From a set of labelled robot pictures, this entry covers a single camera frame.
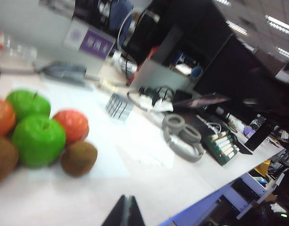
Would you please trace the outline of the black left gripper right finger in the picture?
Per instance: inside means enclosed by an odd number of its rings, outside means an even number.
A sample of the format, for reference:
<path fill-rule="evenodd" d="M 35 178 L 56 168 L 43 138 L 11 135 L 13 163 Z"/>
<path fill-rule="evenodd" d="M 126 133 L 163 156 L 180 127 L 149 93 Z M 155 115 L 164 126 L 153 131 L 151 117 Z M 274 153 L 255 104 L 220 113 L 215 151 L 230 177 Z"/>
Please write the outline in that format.
<path fill-rule="evenodd" d="M 135 196 L 131 196 L 129 207 L 128 225 L 129 226 L 144 226 L 144 220 L 137 204 Z"/>

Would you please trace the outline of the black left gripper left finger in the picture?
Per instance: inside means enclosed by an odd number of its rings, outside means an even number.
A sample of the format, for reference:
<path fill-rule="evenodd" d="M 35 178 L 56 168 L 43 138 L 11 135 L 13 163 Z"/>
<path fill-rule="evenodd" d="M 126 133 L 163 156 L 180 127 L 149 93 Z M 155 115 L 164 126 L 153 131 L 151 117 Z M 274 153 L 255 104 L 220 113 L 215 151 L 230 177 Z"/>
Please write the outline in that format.
<path fill-rule="evenodd" d="M 129 208 L 129 198 L 122 195 L 102 223 L 102 226 L 128 226 Z"/>

